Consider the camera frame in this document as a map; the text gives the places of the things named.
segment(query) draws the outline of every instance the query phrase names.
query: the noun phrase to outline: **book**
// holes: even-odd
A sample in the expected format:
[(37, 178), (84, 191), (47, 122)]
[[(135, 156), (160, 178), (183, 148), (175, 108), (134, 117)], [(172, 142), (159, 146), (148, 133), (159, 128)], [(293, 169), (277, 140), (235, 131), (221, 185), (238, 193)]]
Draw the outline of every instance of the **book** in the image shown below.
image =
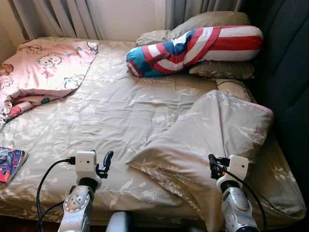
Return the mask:
[(0, 146), (0, 181), (8, 183), (28, 158), (28, 152)]

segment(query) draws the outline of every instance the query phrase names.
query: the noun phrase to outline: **american flag pillow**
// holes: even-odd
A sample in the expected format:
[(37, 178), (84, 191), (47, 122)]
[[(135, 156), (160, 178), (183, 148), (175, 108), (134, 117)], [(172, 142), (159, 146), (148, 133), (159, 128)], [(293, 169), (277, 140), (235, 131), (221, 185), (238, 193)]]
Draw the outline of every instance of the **american flag pillow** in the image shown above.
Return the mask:
[(262, 43), (262, 32), (254, 26), (197, 28), (176, 40), (135, 47), (126, 63), (135, 76), (165, 75), (203, 60), (248, 61), (259, 53)]

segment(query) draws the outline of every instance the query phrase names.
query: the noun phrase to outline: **dark headboard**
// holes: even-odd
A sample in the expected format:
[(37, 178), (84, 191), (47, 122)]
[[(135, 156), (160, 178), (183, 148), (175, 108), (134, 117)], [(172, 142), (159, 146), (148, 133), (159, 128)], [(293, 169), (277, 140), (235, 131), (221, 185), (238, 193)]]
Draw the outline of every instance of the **dark headboard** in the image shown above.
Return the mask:
[(308, 0), (247, 0), (244, 11), (264, 35), (247, 84), (274, 112), (273, 130), (309, 209)]

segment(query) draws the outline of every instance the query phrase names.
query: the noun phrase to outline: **gray curtain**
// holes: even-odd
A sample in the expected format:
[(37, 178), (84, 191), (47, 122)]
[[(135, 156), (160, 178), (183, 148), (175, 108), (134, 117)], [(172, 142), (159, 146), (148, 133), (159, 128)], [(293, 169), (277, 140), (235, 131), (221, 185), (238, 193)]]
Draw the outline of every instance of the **gray curtain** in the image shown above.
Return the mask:
[(244, 0), (166, 0), (166, 28), (207, 11), (239, 11)]
[(63, 36), (103, 39), (91, 1), (12, 0), (28, 37)]

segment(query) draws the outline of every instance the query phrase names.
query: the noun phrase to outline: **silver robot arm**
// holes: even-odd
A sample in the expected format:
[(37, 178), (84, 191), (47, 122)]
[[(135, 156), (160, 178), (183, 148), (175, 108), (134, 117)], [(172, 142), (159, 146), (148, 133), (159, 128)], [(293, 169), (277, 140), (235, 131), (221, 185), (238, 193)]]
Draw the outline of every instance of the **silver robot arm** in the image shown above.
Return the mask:
[(107, 178), (113, 152), (109, 151), (103, 167), (97, 164), (96, 152), (78, 152), (75, 157), (77, 186), (72, 186), (70, 194), (65, 198), (64, 215), (58, 232), (88, 232), (89, 217), (95, 191), (101, 186), (101, 179)]
[(242, 183), (218, 168), (218, 163), (228, 167), (227, 171), (243, 180), (248, 170), (248, 159), (239, 156), (217, 159), (210, 154), (209, 160), (211, 178), (217, 180), (217, 187), (223, 193), (222, 212), (225, 217), (226, 232), (258, 232), (252, 217), (252, 205), (241, 189)]

